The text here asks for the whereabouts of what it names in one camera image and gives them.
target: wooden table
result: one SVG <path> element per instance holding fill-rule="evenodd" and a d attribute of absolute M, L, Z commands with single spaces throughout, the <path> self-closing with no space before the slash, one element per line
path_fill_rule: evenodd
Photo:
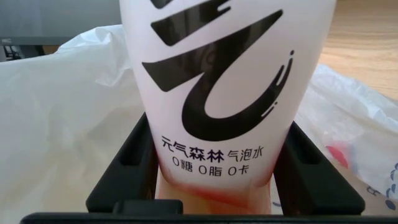
<path fill-rule="evenodd" d="M 398 100 L 398 0 L 339 0 L 319 62 Z"/>

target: computer monitor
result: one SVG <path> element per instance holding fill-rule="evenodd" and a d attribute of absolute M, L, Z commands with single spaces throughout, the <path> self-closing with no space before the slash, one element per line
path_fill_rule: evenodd
<path fill-rule="evenodd" d="M 118 0 L 0 0 L 0 45 L 61 45 L 115 24 L 121 24 Z"/>

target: bottle bottom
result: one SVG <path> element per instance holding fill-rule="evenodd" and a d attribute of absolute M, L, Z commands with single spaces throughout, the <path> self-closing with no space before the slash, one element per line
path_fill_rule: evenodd
<path fill-rule="evenodd" d="M 184 214 L 268 215 L 271 213 L 269 183 L 242 190 L 203 189 L 170 184 L 158 172 L 156 198 L 181 200 Z"/>

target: brand logo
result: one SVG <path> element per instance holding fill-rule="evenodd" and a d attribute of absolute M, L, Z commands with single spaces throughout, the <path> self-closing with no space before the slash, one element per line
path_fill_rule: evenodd
<path fill-rule="evenodd" d="M 11 44 L 12 40 L 11 40 L 11 38 L 3 38 L 3 39 L 1 39 L 1 42 L 3 44 Z"/>
<path fill-rule="evenodd" d="M 171 46 L 228 12 L 230 7 L 218 11 L 218 7 L 227 1 L 229 0 L 207 1 L 155 21 L 151 26 L 164 43 Z M 244 110 L 227 118 L 212 118 L 206 114 L 205 104 L 224 72 L 282 15 L 283 10 L 276 11 L 260 21 L 197 49 L 159 62 L 142 63 L 153 81 L 164 92 L 203 74 L 190 90 L 182 108 L 182 123 L 188 133 L 206 141 L 224 141 L 252 130 L 272 112 L 292 68 L 293 50 L 290 52 L 287 66 L 280 66 L 268 88 Z"/>

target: white plastic bag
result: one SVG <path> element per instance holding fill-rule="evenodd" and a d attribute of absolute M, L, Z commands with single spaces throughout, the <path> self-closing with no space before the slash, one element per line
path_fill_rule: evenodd
<path fill-rule="evenodd" d="M 328 158 L 398 199 L 398 103 L 320 65 L 295 118 Z"/>
<path fill-rule="evenodd" d="M 143 111 L 121 26 L 85 32 L 53 55 L 0 63 L 0 223 L 85 211 Z M 333 147 L 359 178 L 398 198 L 395 101 L 320 65 L 295 120 L 326 156 Z"/>
<path fill-rule="evenodd" d="M 0 223 L 85 200 L 144 112 L 121 26 L 0 63 Z"/>

